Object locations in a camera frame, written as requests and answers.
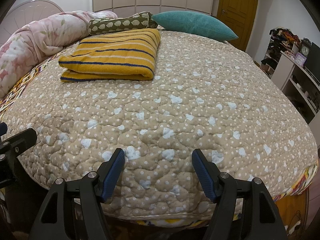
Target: pink floral comforter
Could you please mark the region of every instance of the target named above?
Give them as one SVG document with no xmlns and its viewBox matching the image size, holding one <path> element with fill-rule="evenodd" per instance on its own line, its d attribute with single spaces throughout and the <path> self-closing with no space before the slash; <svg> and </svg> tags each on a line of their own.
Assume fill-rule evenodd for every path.
<svg viewBox="0 0 320 240">
<path fill-rule="evenodd" d="M 35 65 L 87 37 L 89 21 L 102 17 L 117 15 L 110 11 L 63 12 L 18 29 L 0 48 L 0 99 Z"/>
</svg>

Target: beige polka dot bedspread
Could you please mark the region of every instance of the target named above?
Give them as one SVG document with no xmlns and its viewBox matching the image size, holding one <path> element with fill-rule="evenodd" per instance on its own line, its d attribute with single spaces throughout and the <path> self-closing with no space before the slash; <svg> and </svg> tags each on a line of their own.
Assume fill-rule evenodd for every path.
<svg viewBox="0 0 320 240">
<path fill-rule="evenodd" d="M 80 179 L 124 149 L 124 170 L 102 205 L 110 216 L 210 219 L 214 204 L 192 167 L 195 148 L 236 179 L 262 178 L 273 197 L 317 165 L 304 119 L 249 55 L 230 45 L 161 31 L 152 81 L 62 83 L 63 71 L 57 58 L 50 61 L 2 121 L 9 136 L 37 131 L 36 146 L 20 161 L 45 188 L 58 177 Z"/>
</svg>

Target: headboard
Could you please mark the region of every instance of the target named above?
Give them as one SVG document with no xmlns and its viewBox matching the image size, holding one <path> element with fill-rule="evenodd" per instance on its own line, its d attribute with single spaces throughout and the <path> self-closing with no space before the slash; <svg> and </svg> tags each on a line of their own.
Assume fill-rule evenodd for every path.
<svg viewBox="0 0 320 240">
<path fill-rule="evenodd" d="M 24 25 L 60 12 L 63 10 L 48 0 L 30 0 L 18 5 L 8 12 L 0 24 L 0 46 Z"/>
</svg>

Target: folded towel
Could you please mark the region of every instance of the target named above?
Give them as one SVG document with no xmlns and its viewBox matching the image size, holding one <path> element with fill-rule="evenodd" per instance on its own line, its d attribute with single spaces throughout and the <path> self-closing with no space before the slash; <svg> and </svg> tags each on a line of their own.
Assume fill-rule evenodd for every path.
<svg viewBox="0 0 320 240">
<path fill-rule="evenodd" d="M 75 52 L 62 56 L 59 65 L 67 68 L 61 81 L 98 79 L 150 80 L 160 33 L 157 29 L 102 34 L 80 41 Z"/>
</svg>

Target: teal pillow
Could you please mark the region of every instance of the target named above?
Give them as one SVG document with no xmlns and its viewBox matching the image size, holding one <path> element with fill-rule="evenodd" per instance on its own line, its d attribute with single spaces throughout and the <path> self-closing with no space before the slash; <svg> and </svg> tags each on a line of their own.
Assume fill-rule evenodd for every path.
<svg viewBox="0 0 320 240">
<path fill-rule="evenodd" d="M 217 41 L 238 38 L 223 22 L 203 13 L 168 11 L 153 15 L 151 19 L 168 31 L 195 34 Z"/>
</svg>

